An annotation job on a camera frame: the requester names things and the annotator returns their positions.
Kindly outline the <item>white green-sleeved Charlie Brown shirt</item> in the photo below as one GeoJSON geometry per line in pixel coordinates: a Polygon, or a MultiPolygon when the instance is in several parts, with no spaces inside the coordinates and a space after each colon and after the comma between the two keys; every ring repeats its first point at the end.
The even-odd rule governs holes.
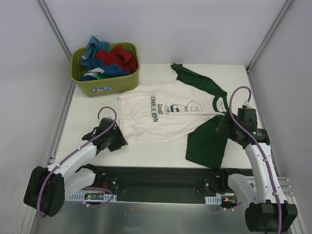
{"type": "Polygon", "coordinates": [[[131,145],[187,138],[185,158],[221,167],[227,138],[216,131],[228,111],[227,92],[211,78],[172,64],[174,81],[142,84],[119,96],[120,127],[131,145]]]}

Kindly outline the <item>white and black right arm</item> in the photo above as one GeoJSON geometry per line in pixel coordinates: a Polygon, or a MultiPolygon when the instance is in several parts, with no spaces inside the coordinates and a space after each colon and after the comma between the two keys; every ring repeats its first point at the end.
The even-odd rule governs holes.
{"type": "Polygon", "coordinates": [[[242,106],[237,115],[226,112],[216,131],[242,146],[252,167],[254,185],[242,174],[227,175],[219,180],[221,190],[234,191],[244,206],[249,231],[287,232],[298,210],[287,201],[278,181],[270,139],[265,129],[257,127],[256,110],[242,106]]]}

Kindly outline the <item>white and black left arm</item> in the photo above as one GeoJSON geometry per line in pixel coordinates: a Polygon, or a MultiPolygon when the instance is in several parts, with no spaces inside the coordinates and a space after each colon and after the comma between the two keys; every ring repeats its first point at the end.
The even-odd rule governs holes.
{"type": "Polygon", "coordinates": [[[126,145],[117,123],[102,118],[69,155],[47,167],[33,169],[23,198],[24,204],[53,217],[61,210],[65,200],[79,190],[85,187],[105,190],[103,172],[88,161],[105,149],[113,152],[126,145]]]}

